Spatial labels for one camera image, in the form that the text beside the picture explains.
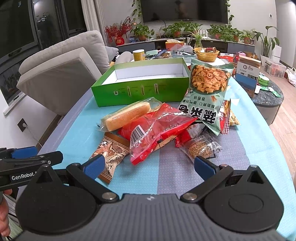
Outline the person's left hand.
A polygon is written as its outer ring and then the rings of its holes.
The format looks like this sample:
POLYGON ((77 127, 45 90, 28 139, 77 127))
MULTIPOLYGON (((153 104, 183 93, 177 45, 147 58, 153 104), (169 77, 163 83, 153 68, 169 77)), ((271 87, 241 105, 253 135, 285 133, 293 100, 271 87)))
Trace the person's left hand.
POLYGON ((1 236, 7 237, 10 235, 11 229, 9 227, 9 218, 8 218, 9 206, 5 198, 3 198, 1 202, 0 213, 1 213, 1 223, 0 223, 1 236))

